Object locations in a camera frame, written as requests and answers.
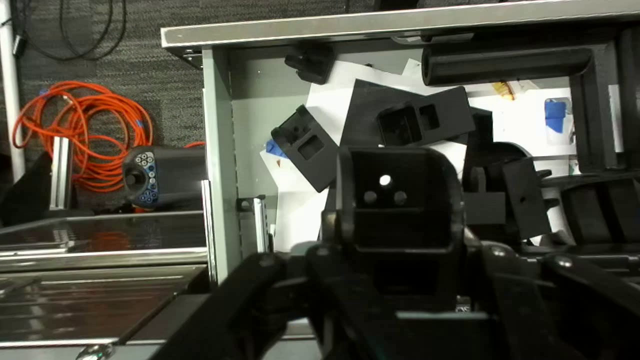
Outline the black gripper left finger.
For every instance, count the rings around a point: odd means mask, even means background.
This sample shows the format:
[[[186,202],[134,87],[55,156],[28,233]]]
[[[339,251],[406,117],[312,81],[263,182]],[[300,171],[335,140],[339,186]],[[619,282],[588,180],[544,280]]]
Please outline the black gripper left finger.
[[[357,272],[337,256],[250,256],[179,325],[153,360],[261,360],[306,317],[323,360],[374,360],[351,323]]]

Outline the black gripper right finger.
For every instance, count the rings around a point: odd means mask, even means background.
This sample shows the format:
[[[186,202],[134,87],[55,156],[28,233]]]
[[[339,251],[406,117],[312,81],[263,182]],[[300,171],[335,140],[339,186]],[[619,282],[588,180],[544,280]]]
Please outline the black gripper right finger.
[[[594,262],[480,244],[471,278],[500,360],[640,360],[640,292]]]

